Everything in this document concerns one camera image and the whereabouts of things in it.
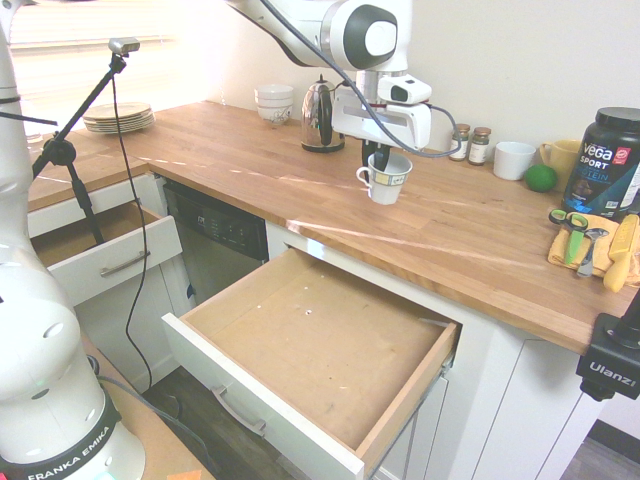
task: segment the dish towel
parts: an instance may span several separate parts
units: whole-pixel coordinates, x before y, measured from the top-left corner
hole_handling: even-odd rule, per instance
[[[619,224],[613,222],[607,218],[598,217],[596,215],[583,215],[589,221],[589,228],[604,228],[609,232],[609,235],[606,237],[601,237],[596,242],[596,248],[593,251],[593,274],[598,277],[604,277],[604,274],[607,272],[609,267],[613,265],[613,262],[609,258],[609,248],[611,247],[611,243],[613,242],[613,237],[616,234],[616,230],[618,229]],[[587,250],[589,250],[589,246],[591,245],[591,240],[589,238],[584,237],[582,239],[582,244],[580,245],[580,249],[578,250],[578,254],[576,255],[575,260],[566,265],[564,263],[564,253],[567,248],[567,242],[569,241],[569,235],[571,232],[565,227],[560,228],[558,235],[553,240],[553,244],[551,245],[551,249],[549,250],[548,260],[550,263],[554,265],[560,265],[562,267],[571,268],[572,270],[577,270],[580,267],[580,263],[584,259],[587,254]],[[640,255],[639,251],[640,245],[636,242],[636,251],[635,254],[631,257],[631,266],[629,267],[629,275],[627,276],[627,280],[625,281],[626,285],[633,285],[635,287],[640,286],[640,262],[638,261],[638,255]]]

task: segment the wooden countertop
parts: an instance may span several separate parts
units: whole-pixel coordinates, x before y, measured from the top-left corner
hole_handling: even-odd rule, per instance
[[[622,315],[635,293],[610,293],[599,278],[549,264],[557,227],[547,214],[560,195],[501,180],[490,166],[412,158],[401,198],[381,206],[355,178],[354,139],[313,154],[300,147],[295,122],[273,126],[206,102],[156,117],[125,136],[131,159],[152,171],[577,353],[597,314]],[[101,152],[94,156],[118,156],[115,136],[75,135]]]
[[[77,132],[71,132],[67,140],[76,148],[77,157],[74,166],[88,191],[98,190],[127,179],[127,170],[122,160],[119,143],[103,144]],[[43,146],[44,140],[29,144],[31,163],[38,158]],[[135,157],[130,158],[129,163],[133,176],[149,171],[147,163]],[[29,211],[70,198],[73,198],[73,191],[68,170],[49,164],[29,189]]]
[[[83,347],[87,355],[93,355],[100,362],[101,375],[126,384],[86,337],[83,337]],[[146,460],[141,480],[166,480],[170,475],[196,471],[201,472],[201,480],[215,480],[155,413],[117,386],[110,383],[105,386],[122,415],[122,423],[144,445]]]

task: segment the black dishwasher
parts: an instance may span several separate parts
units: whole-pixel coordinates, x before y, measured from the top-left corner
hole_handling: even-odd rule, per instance
[[[198,305],[269,259],[262,218],[171,180],[164,191]]]

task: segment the camera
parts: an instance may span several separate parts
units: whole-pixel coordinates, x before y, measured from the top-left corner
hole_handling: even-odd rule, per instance
[[[109,40],[109,50],[116,55],[128,57],[129,53],[140,50],[140,42],[134,37],[112,38]]]

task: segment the vega sport label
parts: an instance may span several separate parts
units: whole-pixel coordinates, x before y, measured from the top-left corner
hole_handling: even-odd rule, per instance
[[[639,154],[629,147],[610,148],[585,138],[565,192],[566,206],[612,217],[631,205],[640,185],[639,158],[634,158]]]

